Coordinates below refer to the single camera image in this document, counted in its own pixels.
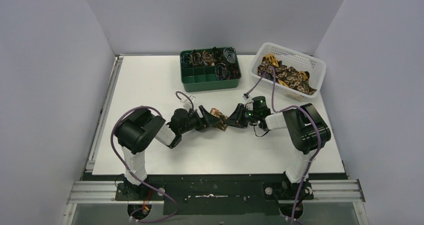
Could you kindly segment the orange green patterned tie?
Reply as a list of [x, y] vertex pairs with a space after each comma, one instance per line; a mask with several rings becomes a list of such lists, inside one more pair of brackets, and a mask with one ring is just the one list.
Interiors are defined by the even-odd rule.
[[226, 116], [216, 108], [212, 108], [210, 110], [210, 114], [220, 120], [220, 122], [214, 124], [213, 127], [225, 132], [228, 127], [228, 125], [225, 124], [225, 121], [228, 119], [228, 116]]

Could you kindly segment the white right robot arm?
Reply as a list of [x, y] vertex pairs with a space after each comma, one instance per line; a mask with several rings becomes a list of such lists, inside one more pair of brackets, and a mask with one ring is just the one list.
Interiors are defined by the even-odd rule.
[[291, 184], [300, 184], [307, 178], [313, 159], [331, 140], [330, 128], [311, 103], [272, 112], [266, 98], [256, 96], [246, 104], [239, 103], [224, 124], [240, 129], [248, 126], [260, 128], [265, 135], [287, 129], [296, 149], [294, 161], [284, 172]]

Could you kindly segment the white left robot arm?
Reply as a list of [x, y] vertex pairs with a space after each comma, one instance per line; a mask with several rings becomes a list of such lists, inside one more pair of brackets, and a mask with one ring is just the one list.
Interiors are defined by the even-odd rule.
[[166, 122], [161, 115], [152, 114], [152, 107], [140, 106], [116, 122], [111, 141], [117, 138], [122, 148], [124, 157], [121, 160], [126, 169], [124, 181], [130, 184], [128, 193], [134, 199], [141, 200], [148, 193], [148, 186], [143, 182], [148, 177], [145, 150], [153, 140], [173, 149], [181, 142], [183, 134], [192, 130], [200, 132], [221, 122], [202, 105], [198, 108], [178, 108]]

